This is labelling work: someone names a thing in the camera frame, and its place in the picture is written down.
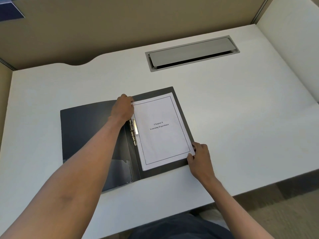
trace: floor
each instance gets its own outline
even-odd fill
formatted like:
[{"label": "floor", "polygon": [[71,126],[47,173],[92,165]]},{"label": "floor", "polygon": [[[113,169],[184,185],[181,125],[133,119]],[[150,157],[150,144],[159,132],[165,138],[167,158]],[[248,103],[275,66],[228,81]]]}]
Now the floor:
[{"label": "floor", "polygon": [[[235,196],[273,237],[319,238],[319,169]],[[214,203],[192,210],[209,213]],[[126,239],[132,230],[105,239]]]}]

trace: person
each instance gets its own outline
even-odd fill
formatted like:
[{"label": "person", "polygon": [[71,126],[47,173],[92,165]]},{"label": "person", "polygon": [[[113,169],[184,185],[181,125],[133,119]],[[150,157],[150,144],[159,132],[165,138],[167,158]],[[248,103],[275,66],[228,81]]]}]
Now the person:
[{"label": "person", "polygon": [[[0,239],[76,239],[84,234],[97,206],[121,127],[133,98],[118,97],[106,124],[45,182]],[[216,202],[230,231],[190,214],[179,214],[137,228],[131,238],[273,238],[224,189],[214,175],[208,148],[193,143],[187,161],[192,175]]]}]

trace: hand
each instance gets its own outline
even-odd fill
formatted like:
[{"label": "hand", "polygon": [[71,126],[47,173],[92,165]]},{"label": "hand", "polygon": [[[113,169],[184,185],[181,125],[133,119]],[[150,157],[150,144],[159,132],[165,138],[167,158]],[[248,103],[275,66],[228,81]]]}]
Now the hand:
[{"label": "hand", "polygon": [[208,147],[206,144],[199,144],[197,142],[193,142],[192,144],[195,147],[195,156],[193,157],[190,153],[187,156],[189,169],[192,175],[205,186],[212,179],[216,179]]},{"label": "hand", "polygon": [[121,126],[123,126],[124,123],[130,120],[133,116],[134,106],[131,105],[131,102],[133,101],[134,100],[131,96],[122,94],[117,98],[117,101],[112,107],[111,117],[118,121]]}]

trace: gray metal flap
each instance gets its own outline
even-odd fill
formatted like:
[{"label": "gray metal flap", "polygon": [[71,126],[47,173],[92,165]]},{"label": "gray metal flap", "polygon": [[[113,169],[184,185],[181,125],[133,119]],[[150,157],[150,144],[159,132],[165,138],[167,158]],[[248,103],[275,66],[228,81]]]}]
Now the gray metal flap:
[{"label": "gray metal flap", "polygon": [[156,52],[150,52],[149,55],[153,65],[157,67],[235,49],[236,47],[232,44],[229,38],[220,38],[198,42],[195,44],[186,44],[184,46],[168,48]]}]

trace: printed page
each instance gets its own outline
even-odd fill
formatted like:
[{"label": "printed page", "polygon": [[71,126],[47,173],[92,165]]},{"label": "printed page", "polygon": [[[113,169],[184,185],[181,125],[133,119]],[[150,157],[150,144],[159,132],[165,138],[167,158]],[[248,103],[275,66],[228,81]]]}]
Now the printed page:
[{"label": "printed page", "polygon": [[173,93],[132,104],[143,171],[195,155]]}]

